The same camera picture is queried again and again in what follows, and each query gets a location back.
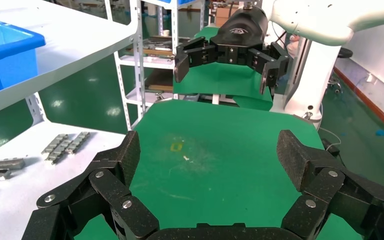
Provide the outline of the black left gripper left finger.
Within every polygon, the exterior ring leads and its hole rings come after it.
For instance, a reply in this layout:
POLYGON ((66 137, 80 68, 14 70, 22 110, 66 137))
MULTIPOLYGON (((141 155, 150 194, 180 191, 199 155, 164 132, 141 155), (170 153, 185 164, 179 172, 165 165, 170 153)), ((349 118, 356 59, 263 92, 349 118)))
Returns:
POLYGON ((119 146, 98 152, 82 173, 38 198, 22 238, 72 240, 97 216, 120 240, 149 238, 159 221, 130 191, 140 153, 136 131, 119 146))

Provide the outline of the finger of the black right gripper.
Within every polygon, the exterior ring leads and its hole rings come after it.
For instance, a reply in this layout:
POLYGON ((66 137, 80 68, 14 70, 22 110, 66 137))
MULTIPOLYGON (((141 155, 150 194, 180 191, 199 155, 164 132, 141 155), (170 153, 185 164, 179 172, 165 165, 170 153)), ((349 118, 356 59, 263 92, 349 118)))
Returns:
POLYGON ((216 62, 217 47, 204 36, 188 40, 176 47, 174 57, 174 80, 181 83, 190 68, 216 62))
POLYGON ((279 78, 288 72, 291 58, 288 52, 277 42, 272 42, 258 50, 250 48, 247 51, 247 66, 261 75, 259 92, 263 94, 269 88, 270 95, 279 78))

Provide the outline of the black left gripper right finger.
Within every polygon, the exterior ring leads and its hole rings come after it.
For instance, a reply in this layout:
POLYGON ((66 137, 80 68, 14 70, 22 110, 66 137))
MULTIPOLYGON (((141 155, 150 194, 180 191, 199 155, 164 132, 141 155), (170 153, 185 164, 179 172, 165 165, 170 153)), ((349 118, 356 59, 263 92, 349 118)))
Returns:
POLYGON ((336 215, 366 240, 384 240, 384 186, 348 170, 328 151, 302 144, 290 130, 278 135, 276 153, 300 197, 281 227, 314 240, 336 215))

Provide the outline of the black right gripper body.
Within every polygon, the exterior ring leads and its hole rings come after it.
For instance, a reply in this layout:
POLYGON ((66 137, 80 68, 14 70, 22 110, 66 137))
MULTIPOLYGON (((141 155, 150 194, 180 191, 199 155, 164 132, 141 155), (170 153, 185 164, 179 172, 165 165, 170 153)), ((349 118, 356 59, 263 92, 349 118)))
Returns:
POLYGON ((246 65, 249 50, 264 53, 268 18, 259 7, 240 8, 219 28, 209 42, 215 46, 216 62, 246 65))

